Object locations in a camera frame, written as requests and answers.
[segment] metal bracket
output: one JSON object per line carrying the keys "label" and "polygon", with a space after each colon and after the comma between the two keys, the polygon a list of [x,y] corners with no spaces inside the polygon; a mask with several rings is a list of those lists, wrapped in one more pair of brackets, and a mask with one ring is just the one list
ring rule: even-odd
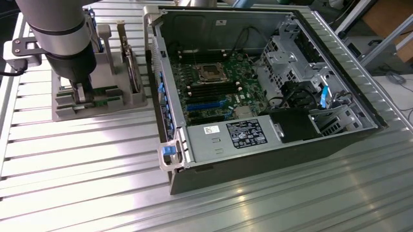
{"label": "metal bracket", "polygon": [[13,40],[11,44],[11,52],[15,57],[41,55],[46,53],[42,48],[38,48],[37,39],[34,37],[17,38]]}
{"label": "metal bracket", "polygon": [[144,6],[142,7],[142,38],[144,38],[144,50],[149,50],[149,35],[148,26],[161,16],[157,6]]}

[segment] black cable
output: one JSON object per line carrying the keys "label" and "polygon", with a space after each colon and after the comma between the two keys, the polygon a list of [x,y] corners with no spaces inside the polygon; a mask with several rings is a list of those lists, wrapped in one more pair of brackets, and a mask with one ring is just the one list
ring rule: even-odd
{"label": "black cable", "polygon": [[407,116],[407,121],[410,122],[410,115],[411,115],[413,110],[410,110],[408,112],[408,116]]}
{"label": "black cable", "polygon": [[[399,85],[402,88],[404,88],[407,91],[410,91],[413,93],[413,90],[408,89],[407,87],[403,86],[403,84],[407,82],[407,80],[411,80],[411,79],[406,79],[403,78],[394,69],[391,69],[391,67],[384,63],[383,65],[380,65],[378,67],[378,70],[380,72],[384,73],[386,75],[386,79],[390,83],[395,84],[395,85]],[[380,89],[383,90],[384,94],[387,95],[388,99],[392,101],[390,95],[387,94],[387,91],[384,90],[384,88],[382,87],[380,83],[374,80],[374,82],[379,85]],[[410,110],[408,112],[408,116],[407,116],[407,121],[410,121],[410,115],[411,115],[411,112],[413,112],[413,107],[408,108],[408,109],[398,109],[399,111],[407,111]]]}
{"label": "black cable", "polygon": [[311,97],[312,102],[314,102],[314,104],[315,104],[315,106],[316,106],[316,99],[315,99],[314,94],[312,94],[308,90],[306,90],[304,88],[299,88],[298,90],[300,90],[300,91],[303,91],[304,93],[308,94],[308,96]]}
{"label": "black cable", "polygon": [[10,15],[13,15],[13,14],[17,14],[17,13],[20,13],[20,9],[14,9],[14,10],[2,12],[2,13],[0,13],[0,19],[1,19],[1,18],[5,18],[5,17],[7,17],[7,16],[10,16]]}
{"label": "black cable", "polygon": [[406,32],[400,33],[399,35],[408,34],[410,32],[413,32],[413,30],[406,31]]}
{"label": "black cable", "polygon": [[347,5],[347,7],[344,8],[344,10],[343,10],[343,12],[340,13],[340,15],[336,16],[336,18],[335,18],[331,22],[328,22],[328,25],[332,24],[332,23],[335,23],[335,22],[343,17],[343,15],[347,13],[348,9],[351,8],[354,2],[355,2],[355,0],[352,0],[351,3]]}
{"label": "black cable", "polygon": [[283,104],[285,103],[285,101],[289,99],[289,97],[293,95],[293,92],[299,89],[299,86],[295,86],[293,89],[291,90],[291,92],[288,93],[288,95],[283,98],[281,102],[277,105],[277,108],[280,108],[283,106]]}
{"label": "black cable", "polygon": [[332,0],[332,1],[330,1],[330,0],[327,0],[327,1],[316,0],[316,1],[319,1],[319,2],[322,2],[322,3],[331,3],[331,2],[335,2],[335,1],[338,1],[338,0]]}
{"label": "black cable", "polygon": [[253,27],[253,26],[247,26],[247,27],[244,27],[244,28],[240,30],[240,32],[239,32],[239,34],[237,34],[237,37],[236,37],[236,40],[235,40],[235,44],[233,44],[233,47],[232,47],[232,49],[231,49],[231,51],[229,51],[229,53],[228,53],[228,56],[232,55],[232,53],[233,53],[233,51],[235,51],[235,49],[236,49],[236,47],[237,47],[237,45],[239,45],[240,38],[241,38],[241,36],[243,36],[243,34],[244,34],[244,32],[245,32],[245,39],[244,39],[244,42],[241,43],[240,49],[244,48],[244,45],[245,45],[245,42],[247,42],[248,36],[249,36],[249,31],[248,31],[249,29],[252,29],[253,31],[256,31],[256,33],[260,35],[260,37],[261,37],[264,43],[267,42],[265,36],[264,36],[264,34],[261,33],[261,31],[259,31],[259,29],[257,29],[256,27]]}
{"label": "black cable", "polygon": [[15,72],[0,72],[1,76],[20,76],[24,74],[28,68],[28,61],[25,59],[18,59],[14,61],[14,65],[11,67]]}

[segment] metal workbench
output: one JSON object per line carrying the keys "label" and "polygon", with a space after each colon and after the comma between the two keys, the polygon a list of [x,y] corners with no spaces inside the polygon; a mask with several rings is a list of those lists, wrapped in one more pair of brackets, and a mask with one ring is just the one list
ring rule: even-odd
{"label": "metal workbench", "polygon": [[[104,0],[92,8],[97,22],[109,23],[112,30],[116,20],[128,23],[128,41],[148,88],[145,4],[171,2]],[[342,54],[344,48],[334,42],[318,14],[306,7],[293,9],[352,70],[350,75],[390,127],[326,159],[169,196],[168,175],[157,168],[154,154],[152,103],[52,122],[50,67],[44,60],[21,77],[5,77],[0,87],[1,232],[413,230],[413,135],[404,118],[382,99],[352,58]],[[20,15],[14,38],[28,34]]]}

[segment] white sticker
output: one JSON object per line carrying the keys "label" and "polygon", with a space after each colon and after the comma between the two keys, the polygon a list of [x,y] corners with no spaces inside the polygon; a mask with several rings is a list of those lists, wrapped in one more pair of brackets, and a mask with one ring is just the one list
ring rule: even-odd
{"label": "white sticker", "polygon": [[217,126],[204,127],[205,134],[212,134],[219,132]]}
{"label": "white sticker", "polygon": [[225,20],[216,20],[215,26],[224,26],[225,25]]}

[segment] warning label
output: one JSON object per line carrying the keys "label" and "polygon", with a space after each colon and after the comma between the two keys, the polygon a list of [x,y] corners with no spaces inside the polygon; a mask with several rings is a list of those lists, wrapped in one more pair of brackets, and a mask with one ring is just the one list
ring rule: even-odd
{"label": "warning label", "polygon": [[267,143],[257,119],[227,123],[225,127],[235,148],[239,149]]}

